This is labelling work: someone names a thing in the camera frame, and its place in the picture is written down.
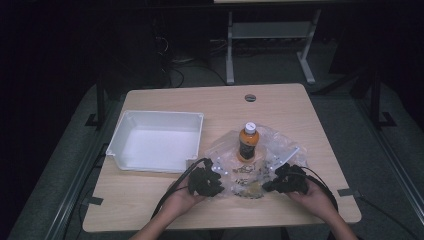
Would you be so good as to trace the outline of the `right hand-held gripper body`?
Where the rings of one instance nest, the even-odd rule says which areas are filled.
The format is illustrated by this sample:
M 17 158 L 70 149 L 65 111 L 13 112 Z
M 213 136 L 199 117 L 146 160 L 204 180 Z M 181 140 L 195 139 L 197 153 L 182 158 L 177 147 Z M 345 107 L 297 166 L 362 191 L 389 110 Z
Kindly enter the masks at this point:
M 303 194 L 308 192 L 308 186 L 305 182 L 306 173 L 300 166 L 289 164 L 289 161 L 299 150 L 299 147 L 294 147 L 280 155 L 275 155 L 266 164 L 268 170 L 276 175 L 273 180 L 270 180 L 277 184 L 275 191 L 279 193 L 301 192 Z M 276 174 L 275 170 L 285 163 L 288 164 L 288 170 L 284 174 Z

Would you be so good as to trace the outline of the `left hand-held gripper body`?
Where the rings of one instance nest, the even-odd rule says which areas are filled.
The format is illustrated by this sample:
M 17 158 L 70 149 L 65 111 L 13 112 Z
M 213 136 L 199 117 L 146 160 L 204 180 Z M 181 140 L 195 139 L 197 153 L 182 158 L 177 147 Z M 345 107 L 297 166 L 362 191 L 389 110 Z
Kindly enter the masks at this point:
M 199 159 L 189 167 L 188 190 L 191 194 L 213 197 L 216 187 L 224 187 L 223 183 L 218 185 L 213 181 L 214 175 L 220 174 L 215 172 L 213 167 L 213 161 L 210 158 Z

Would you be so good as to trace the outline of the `clear plastic bag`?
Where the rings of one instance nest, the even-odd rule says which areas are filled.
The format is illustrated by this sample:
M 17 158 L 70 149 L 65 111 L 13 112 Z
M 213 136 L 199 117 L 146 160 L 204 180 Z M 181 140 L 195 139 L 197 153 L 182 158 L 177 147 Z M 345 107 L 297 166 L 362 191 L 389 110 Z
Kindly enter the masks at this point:
M 221 174 L 225 190 L 220 194 L 224 196 L 238 196 L 247 199 L 259 199 L 266 191 L 262 185 L 273 180 L 276 175 L 271 173 L 266 164 L 275 155 L 299 147 L 298 153 L 289 161 L 301 168 L 307 166 L 306 150 L 296 142 L 272 128 L 259 125 L 257 131 L 260 135 L 255 148 L 255 156 L 251 162 L 241 162 L 237 158 L 239 149 L 239 133 L 230 131 L 216 140 L 210 149 L 205 152 L 207 158 L 213 161 L 213 170 Z

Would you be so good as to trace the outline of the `orange drink bottle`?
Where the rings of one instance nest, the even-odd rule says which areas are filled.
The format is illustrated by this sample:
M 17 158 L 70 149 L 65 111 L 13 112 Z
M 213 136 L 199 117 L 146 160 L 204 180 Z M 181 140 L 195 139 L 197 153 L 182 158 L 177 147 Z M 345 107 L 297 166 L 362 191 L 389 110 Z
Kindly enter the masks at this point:
M 255 148 L 260 135 L 257 126 L 253 122 L 247 122 L 239 133 L 239 149 L 237 157 L 241 162 L 251 162 L 255 156 Z

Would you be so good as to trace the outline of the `white plastic bin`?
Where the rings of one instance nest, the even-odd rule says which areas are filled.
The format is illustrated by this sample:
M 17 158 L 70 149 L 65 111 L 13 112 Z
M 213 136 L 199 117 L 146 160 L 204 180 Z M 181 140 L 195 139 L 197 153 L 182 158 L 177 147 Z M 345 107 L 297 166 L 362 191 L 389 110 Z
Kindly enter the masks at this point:
M 106 155 L 121 170 L 182 173 L 198 158 L 203 119 L 196 112 L 127 110 Z

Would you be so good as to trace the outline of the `person's left hand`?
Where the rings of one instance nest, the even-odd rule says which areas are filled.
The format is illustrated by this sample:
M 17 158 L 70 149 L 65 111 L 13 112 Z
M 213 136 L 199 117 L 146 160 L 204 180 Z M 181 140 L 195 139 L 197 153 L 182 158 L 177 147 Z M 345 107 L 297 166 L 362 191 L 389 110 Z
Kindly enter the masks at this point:
M 162 210 L 168 217 L 178 218 L 205 199 L 205 196 L 191 194 L 187 183 L 180 183 L 177 189 L 167 198 Z

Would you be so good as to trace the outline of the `person's right hand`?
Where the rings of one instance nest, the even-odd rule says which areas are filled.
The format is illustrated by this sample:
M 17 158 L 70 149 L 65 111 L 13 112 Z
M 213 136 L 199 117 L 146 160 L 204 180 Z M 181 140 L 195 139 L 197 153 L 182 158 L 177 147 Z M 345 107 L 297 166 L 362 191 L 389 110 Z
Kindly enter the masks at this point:
M 287 196 L 324 222 L 334 219 L 338 212 L 327 195 L 314 182 L 307 180 L 306 183 L 308 186 L 306 194 L 289 192 Z

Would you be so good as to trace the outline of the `black metal stand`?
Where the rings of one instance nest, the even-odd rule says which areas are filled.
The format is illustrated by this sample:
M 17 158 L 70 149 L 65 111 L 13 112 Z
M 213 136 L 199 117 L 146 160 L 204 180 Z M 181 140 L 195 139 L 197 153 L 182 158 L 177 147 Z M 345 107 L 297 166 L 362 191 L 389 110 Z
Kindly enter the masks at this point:
M 96 106 L 97 113 L 90 114 L 85 125 L 94 126 L 99 130 L 105 122 L 105 89 L 100 81 L 96 83 Z
M 381 77 L 378 71 L 374 72 L 371 85 L 370 119 L 374 127 L 381 130 L 383 127 L 395 127 L 396 122 L 389 112 L 380 110 Z

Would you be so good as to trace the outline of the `white metal desk frame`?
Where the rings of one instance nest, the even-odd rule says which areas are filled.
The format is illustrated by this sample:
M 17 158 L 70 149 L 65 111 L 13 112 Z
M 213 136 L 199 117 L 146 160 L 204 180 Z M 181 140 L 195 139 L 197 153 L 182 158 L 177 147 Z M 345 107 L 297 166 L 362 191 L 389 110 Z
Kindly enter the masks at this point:
M 235 83 L 233 64 L 233 41 L 242 39 L 304 39 L 304 48 L 297 52 L 297 59 L 306 82 L 314 84 L 315 78 L 309 66 L 307 56 L 313 42 L 321 10 L 315 11 L 310 21 L 290 22 L 234 22 L 233 12 L 228 13 L 226 83 Z

